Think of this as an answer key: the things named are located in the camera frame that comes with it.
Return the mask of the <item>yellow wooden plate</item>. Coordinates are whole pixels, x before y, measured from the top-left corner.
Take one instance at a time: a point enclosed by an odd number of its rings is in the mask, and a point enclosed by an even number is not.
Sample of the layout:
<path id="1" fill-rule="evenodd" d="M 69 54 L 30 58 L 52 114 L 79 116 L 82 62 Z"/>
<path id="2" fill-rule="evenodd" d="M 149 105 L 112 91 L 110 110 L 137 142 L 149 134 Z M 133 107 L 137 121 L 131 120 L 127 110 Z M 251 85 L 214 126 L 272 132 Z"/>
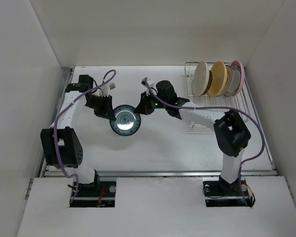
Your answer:
<path id="1" fill-rule="evenodd" d="M 222 61 L 216 62 L 211 67 L 212 83 L 207 92 L 211 97 L 218 96 L 224 89 L 227 81 L 227 69 L 226 65 Z"/>

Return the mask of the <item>white patterned plate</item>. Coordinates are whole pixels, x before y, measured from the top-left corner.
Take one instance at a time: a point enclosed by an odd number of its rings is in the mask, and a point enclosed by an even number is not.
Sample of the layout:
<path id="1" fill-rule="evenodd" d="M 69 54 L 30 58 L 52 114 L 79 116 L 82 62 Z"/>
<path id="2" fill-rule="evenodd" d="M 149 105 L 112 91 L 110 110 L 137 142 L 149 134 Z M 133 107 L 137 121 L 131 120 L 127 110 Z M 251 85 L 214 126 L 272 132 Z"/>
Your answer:
<path id="1" fill-rule="evenodd" d="M 233 89 L 233 70 L 229 65 L 226 65 L 227 70 L 227 79 L 226 84 L 222 90 L 221 95 L 223 96 L 231 96 L 234 93 Z"/>

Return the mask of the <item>blue floral plate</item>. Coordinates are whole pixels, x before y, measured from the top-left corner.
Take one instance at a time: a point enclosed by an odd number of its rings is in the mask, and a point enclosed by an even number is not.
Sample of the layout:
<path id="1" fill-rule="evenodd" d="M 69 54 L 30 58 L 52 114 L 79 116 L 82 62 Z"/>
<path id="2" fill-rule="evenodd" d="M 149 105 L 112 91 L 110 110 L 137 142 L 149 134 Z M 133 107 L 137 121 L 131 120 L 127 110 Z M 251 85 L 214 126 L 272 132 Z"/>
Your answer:
<path id="1" fill-rule="evenodd" d="M 131 136 L 141 126 L 141 116 L 135 113 L 131 105 L 120 105 L 114 108 L 113 113 L 116 120 L 110 120 L 110 127 L 114 133 L 120 136 Z"/>

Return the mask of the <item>front aluminium rail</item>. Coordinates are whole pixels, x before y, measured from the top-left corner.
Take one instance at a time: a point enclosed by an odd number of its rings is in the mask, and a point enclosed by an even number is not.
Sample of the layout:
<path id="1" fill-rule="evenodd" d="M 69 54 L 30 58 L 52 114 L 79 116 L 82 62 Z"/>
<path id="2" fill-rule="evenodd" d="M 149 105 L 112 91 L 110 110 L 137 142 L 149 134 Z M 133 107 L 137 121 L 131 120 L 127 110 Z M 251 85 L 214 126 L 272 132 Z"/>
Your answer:
<path id="1" fill-rule="evenodd" d="M 98 171 L 101 177 L 214 177 L 219 171 Z M 278 176 L 276 170 L 242 171 L 243 176 Z"/>

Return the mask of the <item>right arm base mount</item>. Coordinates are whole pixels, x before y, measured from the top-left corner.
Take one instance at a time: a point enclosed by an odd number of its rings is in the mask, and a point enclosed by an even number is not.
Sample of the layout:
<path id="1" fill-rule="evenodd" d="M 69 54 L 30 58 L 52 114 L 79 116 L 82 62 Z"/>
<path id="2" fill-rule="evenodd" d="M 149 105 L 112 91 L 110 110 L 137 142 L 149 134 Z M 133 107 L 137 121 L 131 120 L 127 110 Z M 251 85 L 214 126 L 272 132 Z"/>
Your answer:
<path id="1" fill-rule="evenodd" d="M 204 179 L 203 195 L 206 207 L 253 207 L 256 197 L 245 179 L 229 184 L 223 179 Z"/>

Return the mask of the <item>cream white plate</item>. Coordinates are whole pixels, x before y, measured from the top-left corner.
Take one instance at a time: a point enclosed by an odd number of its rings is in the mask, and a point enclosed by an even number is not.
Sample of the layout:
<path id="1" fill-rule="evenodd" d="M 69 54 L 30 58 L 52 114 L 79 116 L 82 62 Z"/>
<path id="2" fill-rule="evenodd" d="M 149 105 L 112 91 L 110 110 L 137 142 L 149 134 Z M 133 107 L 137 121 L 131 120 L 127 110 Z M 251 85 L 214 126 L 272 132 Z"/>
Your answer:
<path id="1" fill-rule="evenodd" d="M 205 61 L 198 63 L 192 80 L 192 92 L 194 96 L 204 95 L 208 89 L 210 78 L 209 66 Z"/>

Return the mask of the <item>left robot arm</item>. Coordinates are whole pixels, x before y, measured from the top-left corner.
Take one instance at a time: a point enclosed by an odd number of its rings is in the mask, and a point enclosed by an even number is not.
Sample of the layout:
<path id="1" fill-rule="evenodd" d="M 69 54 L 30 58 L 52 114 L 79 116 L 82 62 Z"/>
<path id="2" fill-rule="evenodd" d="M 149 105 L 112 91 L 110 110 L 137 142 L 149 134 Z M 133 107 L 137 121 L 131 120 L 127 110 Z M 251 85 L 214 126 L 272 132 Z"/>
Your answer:
<path id="1" fill-rule="evenodd" d="M 75 192 L 82 186 L 90 196 L 100 191 L 98 173 L 88 165 L 75 127 L 83 108 L 92 109 L 99 118 L 116 120 L 109 95 L 110 81 L 115 75 L 116 70 L 106 72 L 101 84 L 96 84 L 89 75 L 80 75 L 78 82 L 69 83 L 54 122 L 40 133 L 47 165 L 61 169 L 67 178 L 75 178 L 72 187 Z"/>

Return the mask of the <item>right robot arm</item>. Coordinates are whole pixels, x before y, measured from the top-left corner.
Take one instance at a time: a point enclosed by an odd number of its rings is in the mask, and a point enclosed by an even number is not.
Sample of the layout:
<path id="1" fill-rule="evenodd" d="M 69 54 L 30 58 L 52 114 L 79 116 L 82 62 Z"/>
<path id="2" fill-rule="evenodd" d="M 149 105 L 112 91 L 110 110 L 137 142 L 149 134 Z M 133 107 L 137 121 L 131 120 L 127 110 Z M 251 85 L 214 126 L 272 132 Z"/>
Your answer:
<path id="1" fill-rule="evenodd" d="M 251 139 L 251 134 L 238 111 L 231 108 L 222 112 L 200 107 L 188 99 L 178 97 L 168 80 L 156 84 L 156 94 L 151 88 L 153 83 L 150 79 L 144 78 L 141 84 L 146 91 L 141 93 L 134 113 L 150 115 L 155 109 L 165 109 L 167 114 L 174 118 L 194 122 L 213 131 L 223 153 L 219 190 L 226 195 L 235 191 L 236 182 L 240 180 L 239 169 L 244 149 Z"/>

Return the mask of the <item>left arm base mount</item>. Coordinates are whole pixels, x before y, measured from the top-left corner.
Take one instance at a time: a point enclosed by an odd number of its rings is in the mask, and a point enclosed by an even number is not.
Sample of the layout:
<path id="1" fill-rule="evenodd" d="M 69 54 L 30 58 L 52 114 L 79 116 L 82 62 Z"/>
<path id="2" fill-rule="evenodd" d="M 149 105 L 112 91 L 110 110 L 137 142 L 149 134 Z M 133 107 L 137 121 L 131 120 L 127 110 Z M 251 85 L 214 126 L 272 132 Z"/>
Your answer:
<path id="1" fill-rule="evenodd" d="M 101 181 L 98 184 L 79 184 L 79 190 L 70 207 L 111 208 L 115 207 L 116 182 Z"/>

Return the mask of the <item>pink rimmed plate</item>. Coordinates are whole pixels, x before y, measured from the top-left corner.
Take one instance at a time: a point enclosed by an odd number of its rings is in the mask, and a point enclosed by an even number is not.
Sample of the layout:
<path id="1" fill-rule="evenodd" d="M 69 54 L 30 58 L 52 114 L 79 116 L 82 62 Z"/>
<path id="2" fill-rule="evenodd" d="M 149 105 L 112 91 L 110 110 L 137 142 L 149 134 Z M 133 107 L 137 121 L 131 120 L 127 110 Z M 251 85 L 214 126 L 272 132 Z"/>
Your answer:
<path id="1" fill-rule="evenodd" d="M 233 61 L 230 67 L 232 69 L 232 81 L 227 91 L 227 95 L 235 96 L 240 93 L 243 88 L 245 81 L 245 70 L 243 64 L 237 60 Z"/>

